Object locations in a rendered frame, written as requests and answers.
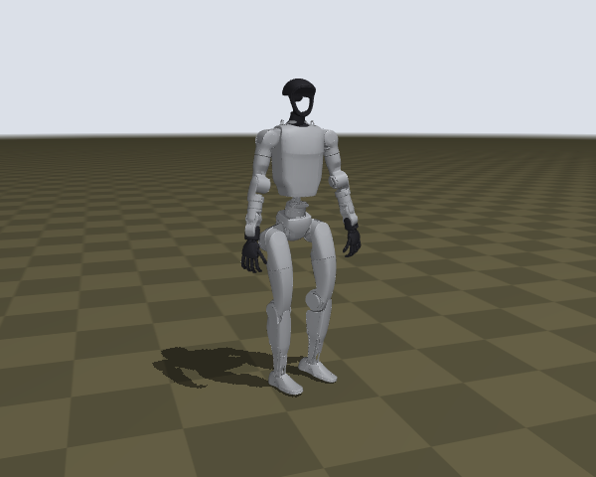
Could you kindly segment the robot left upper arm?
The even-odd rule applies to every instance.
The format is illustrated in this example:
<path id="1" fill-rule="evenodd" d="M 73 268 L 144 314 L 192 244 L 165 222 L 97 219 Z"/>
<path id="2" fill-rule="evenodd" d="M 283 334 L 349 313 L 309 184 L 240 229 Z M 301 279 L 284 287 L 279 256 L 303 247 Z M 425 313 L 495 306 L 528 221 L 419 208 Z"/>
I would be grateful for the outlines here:
<path id="1" fill-rule="evenodd" d="M 322 129 L 325 134 L 324 156 L 330 177 L 329 185 L 334 189 L 339 189 L 348 185 L 348 177 L 341 170 L 341 157 L 338 148 L 338 135 L 335 131 Z"/>

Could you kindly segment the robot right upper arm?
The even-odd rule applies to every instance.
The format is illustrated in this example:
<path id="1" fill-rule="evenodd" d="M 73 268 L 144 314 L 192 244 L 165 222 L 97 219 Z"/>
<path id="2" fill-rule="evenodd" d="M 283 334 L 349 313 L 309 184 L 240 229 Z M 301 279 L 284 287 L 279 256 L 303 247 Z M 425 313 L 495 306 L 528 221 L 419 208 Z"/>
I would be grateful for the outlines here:
<path id="1" fill-rule="evenodd" d="M 271 158 L 272 148 L 279 142 L 281 130 L 279 128 L 265 129 L 255 137 L 255 152 L 253 159 L 253 176 L 258 179 L 256 193 L 265 194 L 270 190 L 270 179 L 266 178 Z"/>

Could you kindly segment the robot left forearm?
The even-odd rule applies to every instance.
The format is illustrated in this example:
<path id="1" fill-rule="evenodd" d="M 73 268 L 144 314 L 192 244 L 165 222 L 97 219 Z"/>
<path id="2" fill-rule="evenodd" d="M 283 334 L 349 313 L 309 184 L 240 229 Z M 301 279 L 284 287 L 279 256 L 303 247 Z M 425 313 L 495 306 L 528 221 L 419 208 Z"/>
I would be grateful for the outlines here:
<path id="1" fill-rule="evenodd" d="M 348 179 L 348 181 L 349 181 L 349 179 Z M 344 222 L 344 218 L 349 218 L 351 220 L 351 224 L 353 226 L 358 222 L 358 217 L 355 214 L 355 208 L 353 206 L 353 202 L 352 202 L 350 194 L 351 194 L 351 191 L 350 191 L 349 182 L 348 182 L 347 186 L 337 189 L 337 191 L 335 192 L 335 196 L 338 199 L 338 203 L 339 203 L 339 207 L 340 207 L 340 213 L 343 217 L 343 222 Z"/>

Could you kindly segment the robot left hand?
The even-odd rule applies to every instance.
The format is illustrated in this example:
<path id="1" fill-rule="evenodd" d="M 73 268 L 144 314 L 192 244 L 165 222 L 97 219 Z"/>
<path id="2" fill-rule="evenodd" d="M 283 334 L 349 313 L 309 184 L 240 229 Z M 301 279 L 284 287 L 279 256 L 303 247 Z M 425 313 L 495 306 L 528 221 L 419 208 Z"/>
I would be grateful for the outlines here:
<path id="1" fill-rule="evenodd" d="M 348 231 L 348 241 L 347 241 L 345 248 L 343 249 L 343 252 L 346 252 L 350 246 L 349 254 L 345 255 L 345 257 L 350 257 L 350 256 L 353 256 L 359 250 L 359 248 L 361 248 L 361 241 L 360 241 L 361 237 L 357 230 L 359 225 L 358 225 L 358 223 L 356 223 L 355 225 L 352 226 L 351 220 L 349 218 L 344 218 L 344 224 L 345 224 L 345 230 Z"/>

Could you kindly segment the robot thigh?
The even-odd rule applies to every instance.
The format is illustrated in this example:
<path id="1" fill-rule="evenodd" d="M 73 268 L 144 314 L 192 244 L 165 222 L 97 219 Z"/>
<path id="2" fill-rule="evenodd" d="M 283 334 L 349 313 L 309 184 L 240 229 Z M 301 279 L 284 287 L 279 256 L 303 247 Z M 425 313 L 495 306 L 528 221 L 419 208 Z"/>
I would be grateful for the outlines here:
<path id="1" fill-rule="evenodd" d="M 331 299 L 336 280 L 336 253 L 332 233 L 328 224 L 312 219 L 309 234 L 304 237 L 312 243 L 311 262 L 316 288 L 306 295 L 306 304 L 313 311 L 326 308 Z"/>
<path id="2" fill-rule="evenodd" d="M 293 266 L 290 247 L 282 224 L 276 224 L 264 230 L 258 244 L 262 250 L 267 251 L 267 272 L 273 294 L 274 306 L 280 315 L 289 310 L 291 314 L 291 301 L 293 293 Z"/>

